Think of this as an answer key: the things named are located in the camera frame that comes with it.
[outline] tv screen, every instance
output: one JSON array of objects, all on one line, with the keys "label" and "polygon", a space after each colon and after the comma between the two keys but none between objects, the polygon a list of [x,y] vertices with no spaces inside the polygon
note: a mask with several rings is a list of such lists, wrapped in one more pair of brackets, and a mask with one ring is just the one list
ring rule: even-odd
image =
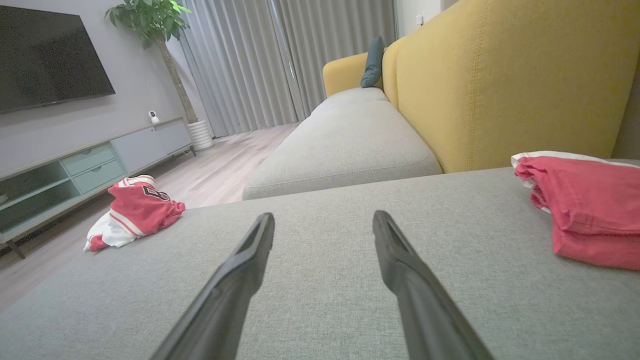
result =
[{"label": "tv screen", "polygon": [[0,6],[0,113],[111,94],[80,16]]}]

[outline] cabinet leg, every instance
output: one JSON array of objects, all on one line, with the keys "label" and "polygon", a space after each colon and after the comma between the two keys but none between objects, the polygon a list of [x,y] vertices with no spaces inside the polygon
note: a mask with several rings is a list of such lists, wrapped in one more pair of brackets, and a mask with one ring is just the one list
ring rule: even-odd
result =
[{"label": "cabinet leg", "polygon": [[21,259],[24,259],[24,254],[22,253],[22,251],[20,251],[20,249],[18,249],[18,246],[13,242],[13,240],[9,240],[8,242],[6,242],[6,244],[9,246],[10,249],[13,250],[13,252],[18,254],[18,256],[20,256]]}]

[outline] clothing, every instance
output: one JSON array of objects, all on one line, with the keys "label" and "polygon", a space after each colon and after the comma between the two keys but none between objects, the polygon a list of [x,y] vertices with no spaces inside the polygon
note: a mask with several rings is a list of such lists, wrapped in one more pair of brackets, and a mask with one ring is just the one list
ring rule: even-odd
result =
[{"label": "clothing", "polygon": [[142,236],[154,234],[178,220],[184,203],[172,201],[156,190],[149,175],[124,178],[109,188],[115,197],[108,213],[102,215],[87,234],[84,251],[107,246],[123,247]]},{"label": "clothing", "polygon": [[533,204],[553,218],[556,254],[640,270],[640,167],[555,151],[511,163]]}]

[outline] wooden floor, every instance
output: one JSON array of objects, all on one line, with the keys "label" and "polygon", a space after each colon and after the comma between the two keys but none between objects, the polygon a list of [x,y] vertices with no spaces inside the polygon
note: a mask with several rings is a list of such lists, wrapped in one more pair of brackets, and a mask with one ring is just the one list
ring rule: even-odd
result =
[{"label": "wooden floor", "polygon": [[[215,146],[167,161],[147,173],[187,209],[240,201],[248,176],[298,123],[215,139]],[[86,234],[111,203],[108,193],[55,221],[20,246],[26,259],[0,257],[0,313],[70,259],[82,256]]]}]

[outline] drawer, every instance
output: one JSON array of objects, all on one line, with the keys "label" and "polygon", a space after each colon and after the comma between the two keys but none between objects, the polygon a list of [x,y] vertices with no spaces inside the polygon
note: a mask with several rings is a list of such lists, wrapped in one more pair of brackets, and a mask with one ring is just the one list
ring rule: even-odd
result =
[{"label": "drawer", "polygon": [[62,159],[62,163],[65,168],[67,168],[69,174],[73,176],[115,158],[116,157],[113,154],[113,151],[111,151],[109,144],[104,143],[83,152],[78,152],[77,154],[68,156]]},{"label": "drawer", "polygon": [[80,189],[80,192],[88,193],[100,185],[114,181],[122,175],[124,175],[124,171],[120,168],[120,164],[116,160],[113,160],[110,163],[106,163],[80,176],[74,177],[74,181]]}]

